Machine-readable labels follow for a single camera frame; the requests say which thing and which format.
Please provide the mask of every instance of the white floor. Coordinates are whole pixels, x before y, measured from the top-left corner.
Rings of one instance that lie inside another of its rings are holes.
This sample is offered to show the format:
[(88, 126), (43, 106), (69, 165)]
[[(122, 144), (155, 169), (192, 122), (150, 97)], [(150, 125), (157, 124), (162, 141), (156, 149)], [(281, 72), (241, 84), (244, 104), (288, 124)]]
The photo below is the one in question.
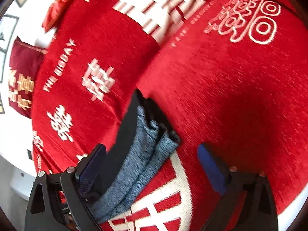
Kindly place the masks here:
[(10, 186), (15, 167), (0, 156), (0, 206), (17, 231), (24, 231), (28, 201)]

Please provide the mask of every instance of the white chinese character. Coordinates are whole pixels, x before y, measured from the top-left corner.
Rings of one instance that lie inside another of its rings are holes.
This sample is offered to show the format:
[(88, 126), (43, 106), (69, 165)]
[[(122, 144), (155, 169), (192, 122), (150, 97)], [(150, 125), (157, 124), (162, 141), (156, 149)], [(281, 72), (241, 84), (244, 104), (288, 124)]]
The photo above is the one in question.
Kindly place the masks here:
[(112, 67), (109, 67), (107, 71), (104, 71), (97, 63), (97, 59), (93, 59), (91, 63), (88, 63), (88, 69), (82, 77), (82, 85), (93, 94), (93, 97), (91, 98), (92, 101), (95, 101), (96, 98), (103, 101), (103, 93), (110, 92), (115, 80), (109, 77), (113, 71)]
[(70, 127), (72, 124), (72, 117), (70, 114), (65, 114), (65, 108), (62, 105), (59, 105), (59, 108), (56, 108), (54, 116), (47, 112), (48, 117), (51, 119), (51, 127), (58, 132), (61, 140), (66, 141), (67, 138), (73, 142), (73, 138), (68, 134), (70, 132)]
[(43, 144), (42, 139), (37, 135), (36, 131), (32, 130), (32, 134), (33, 134), (34, 145), (37, 146), (41, 152), (43, 152), (42, 147), (44, 147), (44, 144)]
[(275, 17), (280, 14), (281, 6), (273, 1), (230, 0), (222, 5), (222, 10), (216, 17), (209, 20), (204, 32), (214, 30), (220, 35), (232, 33), (231, 42), (241, 41), (248, 33), (253, 42), (268, 44), (274, 39), (277, 24), (270, 17), (257, 16), (259, 12)]
[(119, 0), (113, 8), (128, 15), (162, 44), (203, 4), (204, 0)]

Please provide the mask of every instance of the white wall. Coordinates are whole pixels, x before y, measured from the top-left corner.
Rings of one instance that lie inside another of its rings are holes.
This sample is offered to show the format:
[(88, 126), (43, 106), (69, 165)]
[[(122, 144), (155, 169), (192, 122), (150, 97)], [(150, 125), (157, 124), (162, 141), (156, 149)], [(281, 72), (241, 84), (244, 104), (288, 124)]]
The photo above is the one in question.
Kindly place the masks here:
[(54, 30), (44, 33), (41, 27), (49, 6), (54, 0), (27, 0), (19, 8), (16, 2), (7, 10), (6, 14), (19, 17), (18, 24), (13, 33), (4, 67), (3, 83), (0, 84), (0, 94), (5, 114), (0, 115), (0, 155), (14, 166), (26, 173), (36, 176), (33, 161), (28, 159), (27, 149), (32, 150), (32, 124), (31, 120), (21, 116), (9, 107), (8, 102), (8, 70), (9, 56), (13, 40), (16, 36), (31, 45), (40, 43), (47, 47), (51, 41)]
[(12, 164), (0, 157), (0, 206), (16, 230), (24, 231), (28, 201), (21, 198), (10, 186), (15, 170)]

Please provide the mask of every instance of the gray cloth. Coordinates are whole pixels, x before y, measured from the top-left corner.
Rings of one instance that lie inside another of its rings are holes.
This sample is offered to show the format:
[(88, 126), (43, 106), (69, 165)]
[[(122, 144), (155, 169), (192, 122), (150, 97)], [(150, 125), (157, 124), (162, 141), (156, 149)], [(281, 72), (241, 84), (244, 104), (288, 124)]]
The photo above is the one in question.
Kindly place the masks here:
[(94, 218), (103, 223), (129, 210), (135, 198), (155, 176), (178, 144), (169, 138), (167, 131), (157, 143), (157, 122), (146, 124), (144, 109), (138, 106), (138, 119), (134, 141), (112, 185), (92, 206)]

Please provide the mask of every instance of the metal screw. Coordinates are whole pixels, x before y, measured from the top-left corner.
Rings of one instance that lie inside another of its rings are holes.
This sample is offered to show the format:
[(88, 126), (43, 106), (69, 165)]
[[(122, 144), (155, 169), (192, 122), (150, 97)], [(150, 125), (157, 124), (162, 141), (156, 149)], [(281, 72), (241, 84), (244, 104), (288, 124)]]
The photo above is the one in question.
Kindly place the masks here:
[(74, 172), (75, 171), (75, 168), (74, 167), (69, 167), (67, 170), (66, 170), (66, 172), (68, 172), (68, 173), (72, 173), (72, 172)]
[(238, 171), (238, 168), (236, 166), (232, 166), (232, 167), (230, 167), (230, 171), (232, 173), (236, 173)]
[(39, 172), (39, 174), (38, 174), (39, 177), (42, 177), (42, 176), (44, 176), (44, 175), (45, 175), (45, 172), (44, 172), (44, 171), (41, 171), (41, 172)]
[(265, 173), (264, 171), (260, 171), (260, 172), (259, 172), (259, 176), (265, 177), (265, 176), (266, 176), (266, 173)]

